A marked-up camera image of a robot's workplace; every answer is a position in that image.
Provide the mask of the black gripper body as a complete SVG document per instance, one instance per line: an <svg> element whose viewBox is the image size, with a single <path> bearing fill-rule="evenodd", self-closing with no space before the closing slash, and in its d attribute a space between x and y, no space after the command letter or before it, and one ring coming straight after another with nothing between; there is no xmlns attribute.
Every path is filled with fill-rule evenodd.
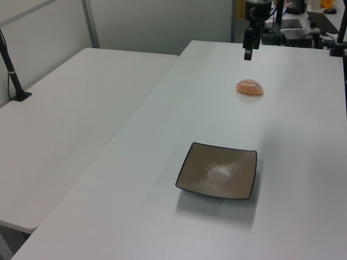
<svg viewBox="0 0 347 260"><path fill-rule="evenodd" d="M271 14L272 1L246 0L245 19L249 22L249 27L253 30L259 29Z"/></svg>

